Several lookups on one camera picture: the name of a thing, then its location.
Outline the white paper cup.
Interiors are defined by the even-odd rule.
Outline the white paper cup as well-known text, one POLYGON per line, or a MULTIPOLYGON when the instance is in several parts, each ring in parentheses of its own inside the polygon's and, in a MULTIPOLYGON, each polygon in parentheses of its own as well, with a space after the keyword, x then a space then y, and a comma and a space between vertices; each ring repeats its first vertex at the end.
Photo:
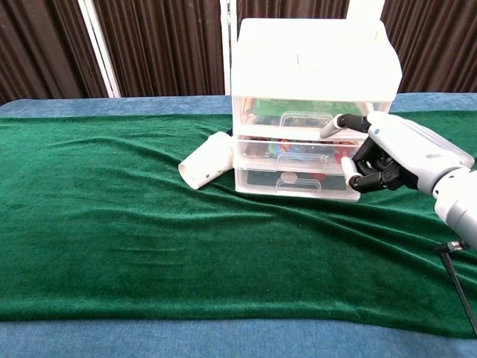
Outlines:
POLYGON ((178 170, 182 179, 193 189, 200 189, 233 167, 233 139, 217 132, 183 160, 178 170))

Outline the folding screen with dark curtains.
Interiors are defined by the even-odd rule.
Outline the folding screen with dark curtains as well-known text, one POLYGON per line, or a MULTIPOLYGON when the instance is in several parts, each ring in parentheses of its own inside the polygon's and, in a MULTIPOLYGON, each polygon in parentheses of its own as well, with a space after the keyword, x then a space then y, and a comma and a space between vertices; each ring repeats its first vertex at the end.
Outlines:
MULTIPOLYGON (((92 0, 124 97, 221 95, 220 0, 92 0)), ((477 92, 477 0, 385 0, 401 92, 477 92)), ((0 105, 103 98, 78 0, 0 0, 0 105)))

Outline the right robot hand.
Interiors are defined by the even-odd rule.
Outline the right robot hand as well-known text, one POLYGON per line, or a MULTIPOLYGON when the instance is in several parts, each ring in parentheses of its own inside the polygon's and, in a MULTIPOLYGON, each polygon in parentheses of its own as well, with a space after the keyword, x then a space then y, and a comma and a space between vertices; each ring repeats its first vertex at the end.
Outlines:
POLYGON ((345 169, 347 185, 360 192, 401 186, 431 195, 437 182, 455 169, 471 169, 474 157, 431 129, 381 111, 366 116, 338 114, 320 130, 320 138, 350 129, 367 139, 345 169))

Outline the blue table cover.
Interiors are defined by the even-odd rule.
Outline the blue table cover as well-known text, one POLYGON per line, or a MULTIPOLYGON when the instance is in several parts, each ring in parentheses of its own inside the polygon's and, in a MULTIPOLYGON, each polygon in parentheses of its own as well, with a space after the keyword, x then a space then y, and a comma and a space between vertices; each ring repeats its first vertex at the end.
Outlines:
MULTIPOLYGON (((477 93, 399 94, 394 112, 477 110, 477 93)), ((230 113, 226 95, 18 99, 1 117, 230 113)), ((472 358, 477 341, 344 321, 20 321, 0 323, 0 358, 472 358)))

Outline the clear drawer with round disc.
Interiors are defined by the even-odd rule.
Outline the clear drawer with round disc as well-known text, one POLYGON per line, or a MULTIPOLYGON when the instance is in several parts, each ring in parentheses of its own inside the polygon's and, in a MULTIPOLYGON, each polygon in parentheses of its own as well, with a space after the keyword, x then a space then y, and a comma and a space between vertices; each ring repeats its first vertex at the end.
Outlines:
POLYGON ((358 201, 359 192, 346 185, 343 175, 295 172, 295 183, 284 183, 283 172, 235 170, 236 191, 255 195, 278 195, 301 198, 319 198, 336 201, 358 201))

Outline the white plastic drawer unit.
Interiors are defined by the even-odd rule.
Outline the white plastic drawer unit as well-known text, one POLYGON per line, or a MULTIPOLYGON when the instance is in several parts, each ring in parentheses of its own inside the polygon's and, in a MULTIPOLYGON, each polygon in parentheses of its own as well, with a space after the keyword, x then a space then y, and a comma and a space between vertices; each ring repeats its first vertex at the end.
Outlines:
MULTIPOLYGON (((237 96, 393 103, 401 79, 397 53, 381 22, 371 39, 346 19, 245 19, 232 58, 232 109, 237 96)), ((241 136, 365 140, 352 130, 321 139, 322 128, 236 127, 233 120, 233 142, 241 136)))

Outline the clear drawer with green sheet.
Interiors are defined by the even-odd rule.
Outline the clear drawer with green sheet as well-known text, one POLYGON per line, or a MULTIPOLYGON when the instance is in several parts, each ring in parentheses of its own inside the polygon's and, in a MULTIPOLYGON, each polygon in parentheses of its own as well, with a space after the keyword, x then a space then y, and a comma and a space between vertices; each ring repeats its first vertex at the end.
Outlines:
POLYGON ((388 112, 390 101, 307 101, 237 96, 233 99, 234 125, 266 128, 322 128, 338 114, 366 116, 388 112))

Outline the green velvet cloth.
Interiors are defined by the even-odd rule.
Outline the green velvet cloth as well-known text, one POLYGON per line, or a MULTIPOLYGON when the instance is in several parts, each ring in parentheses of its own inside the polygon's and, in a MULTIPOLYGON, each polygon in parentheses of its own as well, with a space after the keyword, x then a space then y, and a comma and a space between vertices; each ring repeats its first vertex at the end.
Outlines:
POLYGON ((0 117, 0 321, 331 318, 473 331, 414 190, 356 203, 203 189, 178 166, 219 115, 0 117))

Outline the clear drawer with colourful items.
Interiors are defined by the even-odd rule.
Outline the clear drawer with colourful items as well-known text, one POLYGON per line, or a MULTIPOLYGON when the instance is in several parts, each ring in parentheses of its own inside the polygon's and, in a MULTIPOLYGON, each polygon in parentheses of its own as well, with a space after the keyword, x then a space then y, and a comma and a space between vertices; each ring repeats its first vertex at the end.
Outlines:
POLYGON ((233 167, 264 172, 340 174, 341 158, 352 157, 361 141, 291 141, 260 137, 236 137, 233 167))

